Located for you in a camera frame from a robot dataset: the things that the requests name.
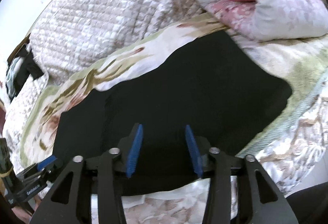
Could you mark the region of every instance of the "floral pillowcase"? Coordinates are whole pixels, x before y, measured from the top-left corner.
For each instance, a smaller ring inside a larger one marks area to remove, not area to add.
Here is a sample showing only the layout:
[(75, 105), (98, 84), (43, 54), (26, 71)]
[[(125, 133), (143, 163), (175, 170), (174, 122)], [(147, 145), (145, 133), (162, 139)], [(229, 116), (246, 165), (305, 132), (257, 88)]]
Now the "floral pillowcase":
[(328, 33), (322, 0), (218, 0), (205, 7), (222, 23), (252, 40), (317, 37)]

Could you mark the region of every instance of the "bed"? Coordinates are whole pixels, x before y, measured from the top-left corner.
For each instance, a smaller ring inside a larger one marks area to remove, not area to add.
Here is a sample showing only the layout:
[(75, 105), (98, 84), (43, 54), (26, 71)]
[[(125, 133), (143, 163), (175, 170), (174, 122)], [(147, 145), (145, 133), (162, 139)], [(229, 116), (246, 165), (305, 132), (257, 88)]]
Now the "bed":
[[(71, 0), (54, 0), (32, 30), (32, 49), (46, 73), (35, 81), (29, 78), (8, 109), (3, 135), (13, 151), (16, 172), (51, 155), (61, 112), (80, 102), (92, 88), (107, 90), (138, 77), (158, 67), (175, 49), (217, 30), (225, 30), (262, 69), (293, 88), (283, 113), (238, 156), (255, 155), (287, 195), (324, 155), (328, 35), (256, 43), (210, 14), (200, 14), (196, 0), (127, 0), (135, 1), (138, 8), (132, 25), (120, 15), (124, 9), (118, 14), (113, 8), (115, 0), (90, 0), (94, 1), (92, 9), (82, 6), (87, 0), (67, 1)], [(156, 6), (149, 12), (147, 3), (152, 1)], [(146, 5), (151, 18), (145, 20), (138, 5)], [(110, 13), (101, 16), (101, 7), (108, 7)], [(237, 212), (235, 184), (232, 178), (232, 216)], [(127, 221), (200, 223), (207, 191), (208, 181), (201, 180), (171, 192), (125, 197)]]

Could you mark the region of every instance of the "black clamp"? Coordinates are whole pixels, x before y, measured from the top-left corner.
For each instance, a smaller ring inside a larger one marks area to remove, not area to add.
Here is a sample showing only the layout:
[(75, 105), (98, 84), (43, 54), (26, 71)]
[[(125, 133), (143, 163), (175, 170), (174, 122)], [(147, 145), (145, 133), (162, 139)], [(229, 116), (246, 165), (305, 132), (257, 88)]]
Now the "black clamp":
[(2, 138), (0, 139), (0, 173), (6, 188), (5, 198), (11, 208), (20, 206), (32, 215), (34, 210), (28, 201), (47, 187), (47, 181), (62, 166), (62, 162), (51, 156), (16, 175), (9, 158), (7, 142)]
[[(237, 158), (194, 137), (186, 126), (186, 142), (195, 173), (211, 178), (203, 224), (297, 224), (284, 196), (252, 155)], [(135, 124), (118, 148), (100, 157), (76, 156), (62, 171), (33, 215), (31, 224), (91, 224), (91, 182), (98, 179), (99, 223), (126, 224), (118, 178), (129, 178), (137, 165), (142, 126)], [(231, 181), (237, 176), (238, 214), (230, 220)]]

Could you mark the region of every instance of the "white wall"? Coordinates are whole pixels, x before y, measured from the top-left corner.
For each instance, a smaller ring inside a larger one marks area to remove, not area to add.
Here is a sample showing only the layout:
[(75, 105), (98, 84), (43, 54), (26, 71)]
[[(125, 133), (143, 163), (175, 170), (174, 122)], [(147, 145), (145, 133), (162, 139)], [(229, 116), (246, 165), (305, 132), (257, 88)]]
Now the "white wall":
[(1, 0), (0, 61), (7, 60), (52, 0)]

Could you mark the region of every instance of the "black fabric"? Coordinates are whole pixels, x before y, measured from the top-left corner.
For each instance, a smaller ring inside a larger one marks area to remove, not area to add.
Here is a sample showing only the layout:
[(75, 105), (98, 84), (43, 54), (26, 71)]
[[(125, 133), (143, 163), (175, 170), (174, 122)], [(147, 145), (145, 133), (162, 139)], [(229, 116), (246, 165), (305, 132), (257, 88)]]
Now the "black fabric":
[(9, 69), (10, 69), (10, 66), (11, 66), (11, 63), (13, 62), (14, 58), (18, 58), (18, 57), (25, 57), (27, 56), (28, 52), (26, 50), (26, 47), (27, 47), (27, 44), (26, 43), (23, 43), (22, 46), (20, 46), (20, 48), (16, 51), (16, 54), (13, 55), (12, 53), (12, 60), (10, 61), (10, 63), (8, 63), (8, 67), (7, 67), (7, 71), (6, 71), (6, 75), (8, 74), (9, 72)]
[(22, 48), (22, 47), (26, 47), (27, 44), (30, 43), (30, 35), (28, 34), (23, 40), (22, 42), (19, 43), (19, 45), (17, 45), (17, 47), (15, 47), (14, 51), (9, 55), (8, 59), (7, 59), (7, 63), (8, 63), (8, 68), (7, 68), (7, 72), (9, 70), (9, 67), (11, 65), (11, 63), (13, 62), (13, 59), (17, 57), (17, 52)]
[[(139, 122), (143, 144), (124, 194), (172, 190), (196, 178), (185, 142), (187, 124), (195, 136), (235, 155), (281, 113), (291, 93), (287, 82), (263, 71), (218, 31), (179, 48), (151, 72), (91, 92), (62, 114), (54, 155), (66, 162), (80, 153), (90, 157), (90, 145), (92, 155), (97, 145), (101, 154)], [(90, 127), (96, 131), (85, 132)]]
[(16, 90), (16, 94), (18, 95), (19, 92), (22, 90), (26, 80), (28, 79), (29, 75), (31, 74), (33, 79), (36, 80), (43, 75), (42, 70), (33, 60), (33, 53), (30, 51), (29, 53), (26, 49), (21, 49), (19, 51), (20, 56), (24, 57), (24, 61), (14, 79), (14, 88)]
[(299, 224), (328, 223), (328, 182), (287, 197)]

